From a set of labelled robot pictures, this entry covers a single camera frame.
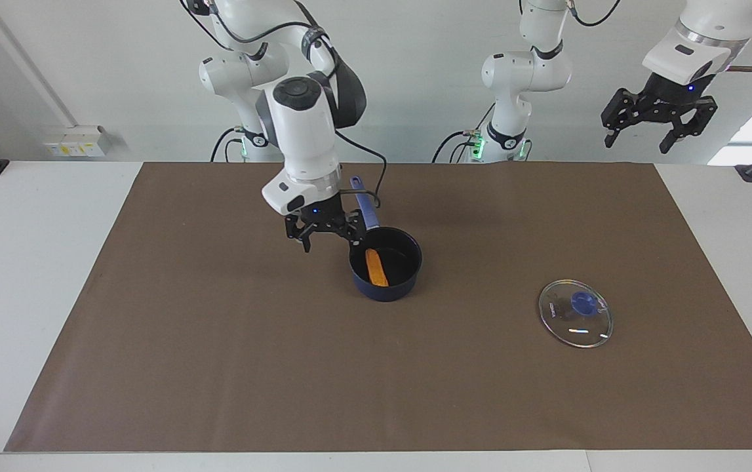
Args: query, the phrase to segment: black joint cap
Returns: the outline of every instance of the black joint cap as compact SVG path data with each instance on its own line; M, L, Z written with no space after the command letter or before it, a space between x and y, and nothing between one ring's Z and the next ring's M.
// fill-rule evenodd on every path
M295 111L310 110L321 98L321 84L309 77L292 77L281 81L273 89L278 104Z

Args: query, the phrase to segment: blue handle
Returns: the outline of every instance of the blue handle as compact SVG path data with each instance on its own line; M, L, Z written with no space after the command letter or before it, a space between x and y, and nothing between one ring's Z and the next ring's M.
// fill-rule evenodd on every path
M352 184L353 189L365 190L361 177L353 176L352 179L349 179L349 182ZM355 200L358 200L358 206L361 207L361 215L364 217L364 225L367 229L378 227L378 217L376 217L376 210L373 209L370 196L366 193L357 193L355 194Z

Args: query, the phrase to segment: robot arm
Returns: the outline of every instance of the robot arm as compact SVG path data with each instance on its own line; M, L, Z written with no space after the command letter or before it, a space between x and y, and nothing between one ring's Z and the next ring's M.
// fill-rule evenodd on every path
M532 113L522 93L559 90L570 81L573 65L562 44L567 13L565 0L526 0L520 31L531 50L493 54L486 59L481 77L495 93L495 113L481 125L480 144L469 162L515 158Z
M688 0L678 23L644 58L652 75L642 92L622 88L603 111L606 146L640 122L672 123L661 142L662 153L687 136L702 134L717 111L714 98L702 94L751 37L752 0ZM694 115L683 122L691 111Z
M355 125L366 107L355 72L300 3L204 0L204 4L216 38L232 54L229 60L205 60L201 80L237 106L249 138L248 157L257 149L282 153L284 168L262 196L285 217L288 238L302 242L306 252L312 233L336 233L353 244L363 240L366 230L360 212L347 214L340 201L340 164L334 150L334 131ZM309 77L281 81L273 89L255 90L288 73L282 45L299 48L315 71Z

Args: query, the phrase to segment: table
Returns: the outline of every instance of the table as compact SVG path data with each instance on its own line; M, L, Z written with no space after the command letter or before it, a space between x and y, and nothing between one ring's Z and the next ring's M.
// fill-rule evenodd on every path
M16 162L0 178L0 451L90 273L139 163ZM752 335L752 185L658 165ZM0 454L0 470L744 470L752 451L415 454Z

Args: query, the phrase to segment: blue knob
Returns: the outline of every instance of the blue knob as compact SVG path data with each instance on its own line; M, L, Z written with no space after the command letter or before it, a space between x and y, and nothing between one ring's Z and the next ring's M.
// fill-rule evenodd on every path
M571 307L584 317L593 317L597 314L597 298L588 292L577 292L571 296Z

